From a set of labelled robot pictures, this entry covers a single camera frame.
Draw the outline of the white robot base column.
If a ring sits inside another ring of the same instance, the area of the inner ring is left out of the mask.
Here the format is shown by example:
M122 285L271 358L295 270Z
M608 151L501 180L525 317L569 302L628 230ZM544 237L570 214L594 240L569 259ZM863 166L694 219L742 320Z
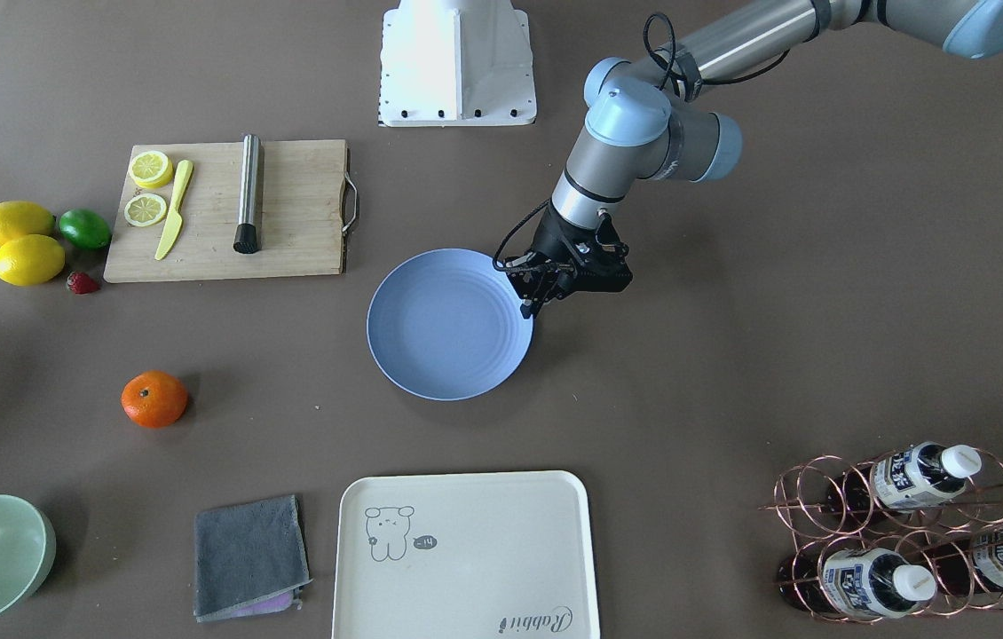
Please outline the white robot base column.
M509 1L400 1L383 14L377 121L385 127L535 122L527 13Z

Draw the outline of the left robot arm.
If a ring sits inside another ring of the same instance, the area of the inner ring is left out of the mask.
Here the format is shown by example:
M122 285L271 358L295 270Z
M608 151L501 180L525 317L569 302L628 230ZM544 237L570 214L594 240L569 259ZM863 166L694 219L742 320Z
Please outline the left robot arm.
M587 113L554 193L522 255L494 256L532 319L574 292L620 292L628 246L612 215L638 179L724 178L744 138L724 114L692 102L780 64L797 45L860 23L928 42L964 59L1003 51L1003 1L754 1L684 37L646 44L636 62L607 58L584 81Z

